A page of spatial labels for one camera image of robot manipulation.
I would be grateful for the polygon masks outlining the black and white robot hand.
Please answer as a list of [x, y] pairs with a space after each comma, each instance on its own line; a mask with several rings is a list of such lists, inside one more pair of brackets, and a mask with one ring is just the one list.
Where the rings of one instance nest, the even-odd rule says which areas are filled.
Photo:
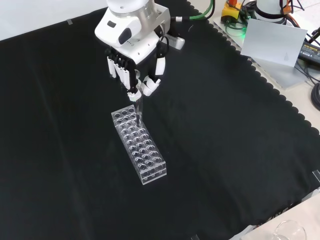
[[109, 73], [119, 78], [130, 101], [150, 96], [160, 85], [169, 50], [169, 9], [157, 5], [147, 12], [120, 14], [107, 9], [94, 33], [107, 45]]

